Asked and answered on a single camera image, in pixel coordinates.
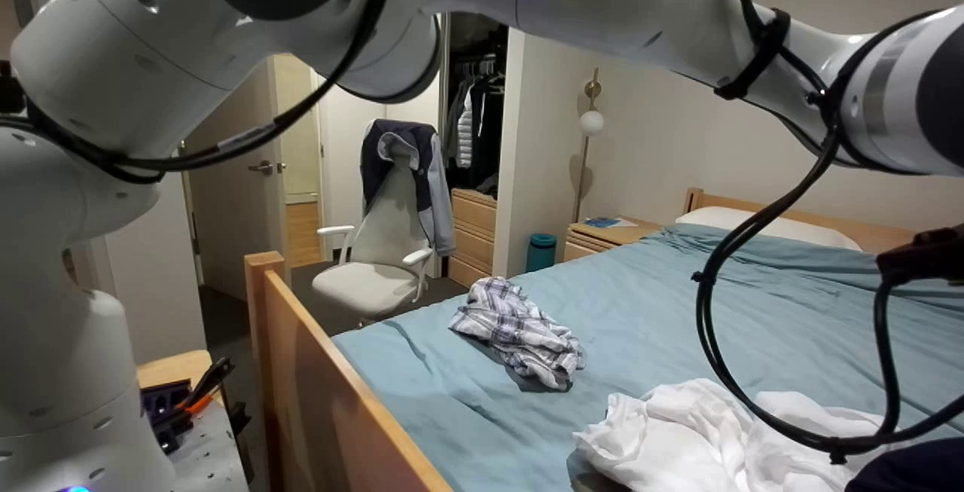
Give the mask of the row of hanging clothes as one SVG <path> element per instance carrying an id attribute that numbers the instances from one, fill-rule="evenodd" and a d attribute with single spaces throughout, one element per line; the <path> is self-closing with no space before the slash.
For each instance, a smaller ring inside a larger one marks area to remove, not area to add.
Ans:
<path id="1" fill-rule="evenodd" d="M 445 175 L 451 188 L 496 199 L 502 159 L 503 53 L 462 53 L 452 60 L 445 113 Z"/>

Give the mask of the blue white plaid garment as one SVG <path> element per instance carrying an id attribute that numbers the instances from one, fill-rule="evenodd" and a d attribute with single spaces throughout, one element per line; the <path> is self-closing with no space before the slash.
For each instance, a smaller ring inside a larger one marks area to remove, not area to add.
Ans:
<path id="1" fill-rule="evenodd" d="M 475 280 L 448 328 L 489 347 L 517 376 L 545 389 L 568 390 L 575 372 L 585 368 L 581 341 L 572 330 L 506 278 Z"/>

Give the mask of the pile of white clothes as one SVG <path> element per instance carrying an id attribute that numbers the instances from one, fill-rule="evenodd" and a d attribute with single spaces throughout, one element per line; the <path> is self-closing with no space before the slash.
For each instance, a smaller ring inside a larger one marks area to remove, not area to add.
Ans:
<path id="1" fill-rule="evenodd" d="M 834 465 L 795 443 L 706 378 L 613 393 L 605 419 L 574 433 L 598 472 L 634 492 L 844 492 L 878 448 Z"/>

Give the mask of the dark blue garment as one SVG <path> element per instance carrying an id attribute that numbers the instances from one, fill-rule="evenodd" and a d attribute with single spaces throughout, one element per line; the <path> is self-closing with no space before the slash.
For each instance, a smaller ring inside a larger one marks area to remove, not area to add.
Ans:
<path id="1" fill-rule="evenodd" d="M 861 468 L 844 492 L 964 492 L 964 438 L 886 451 Z"/>

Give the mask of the wooden dresser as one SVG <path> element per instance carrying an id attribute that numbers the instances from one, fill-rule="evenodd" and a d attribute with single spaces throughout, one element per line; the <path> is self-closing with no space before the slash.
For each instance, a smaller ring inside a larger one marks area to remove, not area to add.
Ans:
<path id="1" fill-rule="evenodd" d="M 456 251 L 448 259 L 448 278 L 471 287 L 493 272 L 495 256 L 496 199 L 475 190 L 451 191 Z"/>

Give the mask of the navy and grey jacket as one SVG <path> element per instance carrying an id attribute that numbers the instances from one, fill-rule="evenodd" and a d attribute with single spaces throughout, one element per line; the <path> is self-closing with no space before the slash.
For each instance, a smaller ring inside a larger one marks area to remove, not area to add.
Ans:
<path id="1" fill-rule="evenodd" d="M 443 166 L 441 139 L 434 126 L 412 121 L 376 118 L 369 122 L 359 152 L 359 175 L 364 214 L 395 166 L 392 153 L 407 158 L 403 165 L 414 182 L 416 211 L 425 237 L 439 256 L 456 251 L 454 214 Z"/>

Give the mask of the teal waste bin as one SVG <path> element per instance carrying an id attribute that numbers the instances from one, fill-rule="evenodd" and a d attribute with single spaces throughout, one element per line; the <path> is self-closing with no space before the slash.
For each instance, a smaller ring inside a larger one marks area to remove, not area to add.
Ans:
<path id="1" fill-rule="evenodd" d="M 540 271 L 557 262 L 557 238 L 553 234 L 534 232 L 528 239 L 526 272 Z"/>

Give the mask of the white office chair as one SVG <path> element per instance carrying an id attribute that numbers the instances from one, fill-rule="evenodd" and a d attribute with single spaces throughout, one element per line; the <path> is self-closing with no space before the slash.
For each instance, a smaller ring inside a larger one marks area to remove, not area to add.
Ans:
<path id="1" fill-rule="evenodd" d="M 314 277 L 313 292 L 362 323 L 392 316 L 423 295 L 434 249 L 419 220 L 409 162 L 406 154 L 393 156 L 388 176 L 358 227 L 317 230 L 321 240 L 342 237 L 342 247 L 337 265 Z"/>

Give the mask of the wooden nightstand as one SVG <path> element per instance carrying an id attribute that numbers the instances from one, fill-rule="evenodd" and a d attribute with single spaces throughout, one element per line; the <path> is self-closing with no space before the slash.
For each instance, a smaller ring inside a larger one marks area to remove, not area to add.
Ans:
<path id="1" fill-rule="evenodd" d="M 617 216 L 616 224 L 603 228 L 586 223 L 571 223 L 566 231 L 562 261 L 575 261 L 583 256 L 629 245 L 660 231 L 661 228 L 662 225 L 658 223 L 630 216 Z"/>

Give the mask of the brass floor lamp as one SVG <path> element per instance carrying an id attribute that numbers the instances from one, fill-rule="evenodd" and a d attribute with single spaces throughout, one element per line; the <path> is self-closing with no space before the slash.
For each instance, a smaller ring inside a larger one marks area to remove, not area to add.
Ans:
<path id="1" fill-rule="evenodd" d="M 587 156 L 592 137 L 599 135 L 605 128 L 605 117 L 596 107 L 596 98 L 602 91 L 599 83 L 599 67 L 593 69 L 591 79 L 583 87 L 583 93 L 587 97 L 587 108 L 581 113 L 579 126 L 581 126 L 581 153 L 578 157 L 578 170 L 576 170 L 576 187 L 574 211 L 572 211 L 572 223 L 581 220 L 581 206 L 585 190 Z"/>

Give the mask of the light blue bed sheet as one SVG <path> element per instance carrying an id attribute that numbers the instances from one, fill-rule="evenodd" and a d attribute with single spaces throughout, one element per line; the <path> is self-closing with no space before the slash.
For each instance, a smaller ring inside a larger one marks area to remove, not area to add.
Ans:
<path id="1" fill-rule="evenodd" d="M 572 434 L 607 396 L 714 379 L 697 338 L 691 276 L 725 231 L 671 225 L 602 254 L 513 278 L 581 341 L 567 393 L 528 393 L 448 328 L 466 297 L 408 311 L 334 343 L 455 492 L 571 492 L 591 466 Z M 872 333 L 874 256 L 754 237 L 724 264 L 712 322 L 747 395 L 796 390 L 823 406 L 882 415 Z"/>

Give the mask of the wooden bed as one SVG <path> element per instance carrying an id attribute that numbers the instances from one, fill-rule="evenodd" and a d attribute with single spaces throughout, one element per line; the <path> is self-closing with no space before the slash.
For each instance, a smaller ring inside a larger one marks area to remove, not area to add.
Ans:
<path id="1" fill-rule="evenodd" d="M 265 413 L 279 431 L 273 447 L 279 462 L 272 468 L 285 486 L 302 492 L 454 490 L 340 352 L 335 335 L 321 328 L 275 273 L 264 276 L 264 324 L 255 338 L 270 354 L 262 365 L 272 383 Z M 880 379 L 885 393 L 881 372 Z M 819 435 L 871 435 L 886 412 L 886 395 L 882 415 L 823 406 L 796 390 L 747 396 Z M 571 492 L 634 492 L 590 467 L 572 479 Z"/>

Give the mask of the white pillow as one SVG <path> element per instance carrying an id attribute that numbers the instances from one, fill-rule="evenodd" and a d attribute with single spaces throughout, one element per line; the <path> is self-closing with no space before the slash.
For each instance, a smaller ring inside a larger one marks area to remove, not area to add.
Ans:
<path id="1" fill-rule="evenodd" d="M 679 216 L 676 218 L 676 224 L 705 225 L 706 227 L 719 228 L 719 230 L 732 231 L 744 221 L 749 220 L 752 215 L 752 212 L 741 209 L 708 206 Z M 796 240 L 822 247 L 863 252 L 863 248 L 843 232 L 833 230 L 833 228 L 824 228 L 821 225 L 802 223 L 791 218 L 776 218 L 761 231 L 760 235 Z"/>

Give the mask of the white door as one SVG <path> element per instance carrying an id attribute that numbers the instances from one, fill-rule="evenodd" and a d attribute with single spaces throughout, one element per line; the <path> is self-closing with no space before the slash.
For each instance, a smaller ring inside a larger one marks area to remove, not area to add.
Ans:
<path id="1" fill-rule="evenodd" d="M 187 139 L 189 152 L 217 144 L 278 114 L 276 73 L 271 57 L 262 63 Z M 203 285 L 247 300 L 245 256 L 279 251 L 285 245 L 282 177 L 263 176 L 247 166 L 280 162 L 280 141 L 188 175 Z"/>

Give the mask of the black and orange clamp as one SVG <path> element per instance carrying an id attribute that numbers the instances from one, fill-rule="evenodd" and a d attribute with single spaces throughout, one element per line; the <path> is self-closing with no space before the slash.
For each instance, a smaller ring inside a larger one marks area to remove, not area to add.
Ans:
<path id="1" fill-rule="evenodd" d="M 224 379 L 235 369 L 230 358 L 217 359 L 196 383 L 176 380 L 140 389 L 142 413 L 165 455 L 179 450 L 179 438 L 193 429 L 193 420 L 213 402 Z"/>

